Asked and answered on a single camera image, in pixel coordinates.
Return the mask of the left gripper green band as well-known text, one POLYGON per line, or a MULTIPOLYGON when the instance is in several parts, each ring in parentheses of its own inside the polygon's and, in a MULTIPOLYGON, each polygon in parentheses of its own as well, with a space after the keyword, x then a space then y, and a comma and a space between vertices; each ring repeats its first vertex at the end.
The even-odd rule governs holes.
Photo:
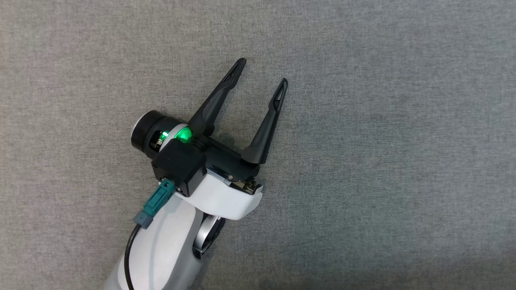
POLYGON ((212 139, 214 123, 229 92, 237 85, 247 60, 238 59, 188 124, 151 110, 131 131, 131 144, 152 161, 171 139, 197 147, 205 156, 207 174, 191 197, 173 193, 202 212, 225 219, 238 220, 249 214, 262 198, 262 185, 256 182, 259 164, 266 163, 289 82, 282 79, 268 104, 258 131, 240 155, 212 139))

